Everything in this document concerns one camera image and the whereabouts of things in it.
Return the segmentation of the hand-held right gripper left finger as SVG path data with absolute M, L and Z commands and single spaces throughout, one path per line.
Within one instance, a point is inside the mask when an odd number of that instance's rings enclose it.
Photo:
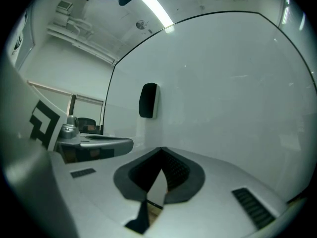
M 148 226 L 147 193 L 129 177 L 158 148 L 104 160 L 66 164 L 50 152 L 53 174 L 79 238 L 160 238 L 162 217 Z

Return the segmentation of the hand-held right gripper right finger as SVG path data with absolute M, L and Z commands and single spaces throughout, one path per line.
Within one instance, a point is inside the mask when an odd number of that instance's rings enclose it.
M 162 149 L 187 166 L 187 179 L 165 196 L 150 238 L 270 238 L 287 204 L 241 168 L 219 159 Z

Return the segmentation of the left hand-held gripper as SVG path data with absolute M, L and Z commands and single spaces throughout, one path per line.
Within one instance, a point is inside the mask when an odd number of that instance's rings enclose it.
M 132 139 L 99 134 L 80 133 L 64 139 L 60 132 L 66 128 L 66 113 L 48 100 L 39 100 L 29 120 L 33 126 L 30 138 L 46 150 L 58 152 L 66 163 L 108 159 L 132 151 Z

